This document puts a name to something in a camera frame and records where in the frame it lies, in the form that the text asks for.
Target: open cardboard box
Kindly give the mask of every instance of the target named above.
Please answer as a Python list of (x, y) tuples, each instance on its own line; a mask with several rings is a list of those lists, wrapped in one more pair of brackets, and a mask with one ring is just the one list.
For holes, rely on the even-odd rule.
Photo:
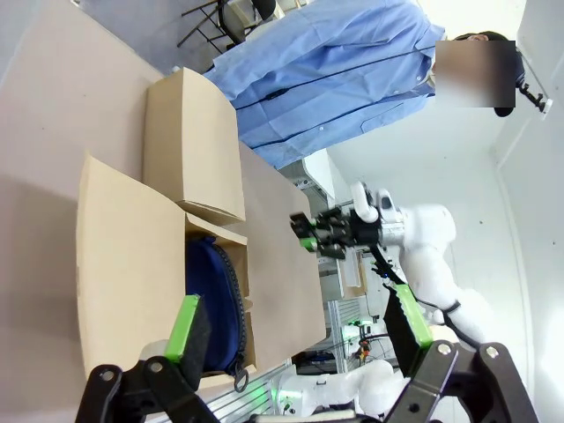
[(192, 70), (149, 88), (143, 183), (211, 223), (245, 220), (235, 109)]
[[(78, 323), (85, 371), (134, 367), (146, 345), (168, 339), (185, 295), (185, 240), (209, 234), (231, 258), (249, 295), (247, 239), (188, 214), (157, 191), (87, 156), (77, 223)], [(255, 369), (250, 301), (247, 362)], [(233, 384), (205, 377), (200, 389)]]

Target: screw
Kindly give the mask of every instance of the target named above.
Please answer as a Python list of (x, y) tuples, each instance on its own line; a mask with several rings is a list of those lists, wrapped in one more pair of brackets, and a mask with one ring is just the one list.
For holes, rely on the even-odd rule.
[(101, 378), (103, 381), (105, 382), (109, 382), (112, 379), (114, 379), (114, 372), (112, 372), (111, 370), (106, 370), (104, 373), (102, 373)]
[(488, 346), (486, 348), (486, 353), (487, 355), (489, 355), (491, 358), (495, 359), (498, 355), (500, 355), (497, 350), (495, 348), (493, 348), (492, 346)]
[(450, 354), (450, 347), (446, 344), (440, 344), (437, 347), (437, 350), (439, 350), (439, 353), (441, 353), (442, 355), (449, 355)]
[(153, 373), (158, 373), (160, 370), (162, 370), (162, 364), (160, 364), (158, 361), (154, 361), (149, 365), (149, 368)]

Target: blue button-up shirt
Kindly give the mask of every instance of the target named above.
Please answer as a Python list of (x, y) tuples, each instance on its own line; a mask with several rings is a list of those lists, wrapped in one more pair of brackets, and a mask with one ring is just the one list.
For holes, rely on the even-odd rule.
[(413, 52), (238, 110), (240, 140), (276, 168), (402, 119), (433, 95), (424, 80), (444, 29), (411, 0), (317, 0), (271, 26), (205, 74), (235, 108)]

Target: black lanyard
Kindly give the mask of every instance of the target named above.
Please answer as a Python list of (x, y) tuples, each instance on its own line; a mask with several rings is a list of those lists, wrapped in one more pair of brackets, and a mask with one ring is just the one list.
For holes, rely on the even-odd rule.
[(434, 46), (432, 47), (427, 47), (427, 48), (422, 48), (421, 50), (417, 50), (414, 49), (412, 51), (408, 51), (407, 53), (402, 53), (401, 55), (395, 55), (395, 56), (390, 56), (390, 57), (385, 57), (383, 59), (378, 59), (378, 60), (374, 60), (372, 62), (368, 62), (368, 63), (364, 63), (364, 64), (359, 64), (358, 66), (353, 66), (352, 68), (348, 68), (348, 69), (344, 69), (344, 70), (340, 70), (339, 72), (334, 72), (334, 73), (330, 73), (329, 75), (325, 75), (323, 77), (319, 77), (316, 79), (312, 79), (311, 81), (307, 81), (307, 82), (302, 82), (300, 84), (296, 84), (296, 85), (292, 85), (292, 86), (288, 86), (287, 88), (280, 88), (277, 91), (274, 91), (272, 93), (268, 93), (266, 94), (262, 99), (257, 100), (253, 103), (250, 103), (246, 106), (240, 106), (239, 108), (236, 108), (235, 110), (243, 110), (244, 108), (250, 108), (252, 106), (255, 106), (255, 104), (258, 103), (262, 103), (263, 101), (270, 101), (270, 100), (274, 100), (277, 97), (280, 97), (283, 94), (286, 94), (288, 91), (293, 90), (294, 88), (298, 88), (299, 86), (304, 86), (304, 85), (308, 85), (308, 84), (313, 84), (314, 82), (317, 81), (321, 81), (322, 79), (326, 79), (326, 78), (330, 78), (330, 77), (334, 77), (336, 75), (340, 75), (341, 73), (345, 73), (345, 72), (349, 72), (349, 71), (354, 71), (356, 69), (359, 68), (363, 68), (365, 66), (369, 66), (371, 64), (376, 64), (376, 63), (380, 63), (380, 62), (385, 62), (387, 60), (391, 60), (391, 59), (397, 59), (398, 57), (403, 57), (403, 56), (408, 56), (408, 55), (412, 55), (413, 53), (419, 53), (421, 51), (425, 51), (425, 50), (429, 50), (431, 48), (434, 48)]

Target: chair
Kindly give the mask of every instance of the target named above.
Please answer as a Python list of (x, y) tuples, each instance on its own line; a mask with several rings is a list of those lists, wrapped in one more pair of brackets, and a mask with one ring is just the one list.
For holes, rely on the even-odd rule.
[[(243, 43), (247, 39), (247, 35), (252, 32), (257, 27), (257, 25), (245, 26), (241, 18), (239, 18), (234, 10), (227, 4), (228, 1), (229, 0), (213, 0), (194, 9), (190, 9), (189, 11), (185, 11), (181, 15), (181, 17), (189, 15), (194, 11), (201, 11), (205, 15), (205, 18), (198, 22), (196, 27), (192, 29), (184, 38), (182, 38), (178, 42), (178, 44), (176, 44), (176, 47), (179, 48), (195, 32), (199, 32), (206, 39), (206, 41), (211, 43), (211, 45), (220, 53), (223, 52), (215, 45), (215, 40), (227, 36), (235, 45)], [(261, 17), (261, 22), (270, 19), (274, 14), (274, 10), (276, 9), (276, 0), (251, 0), (251, 3), (253, 4), (253, 8)], [(213, 11), (211, 11), (211, 13), (208, 13), (204, 10), (205, 7), (211, 6), (213, 4), (216, 4), (217, 6)], [(212, 19), (216, 13), (218, 13), (219, 16), (219, 24), (217, 24)], [(221, 35), (212, 38), (209, 38), (207, 35), (205, 35), (200, 27), (205, 23), (206, 20), (212, 22), (213, 25), (221, 31)]]

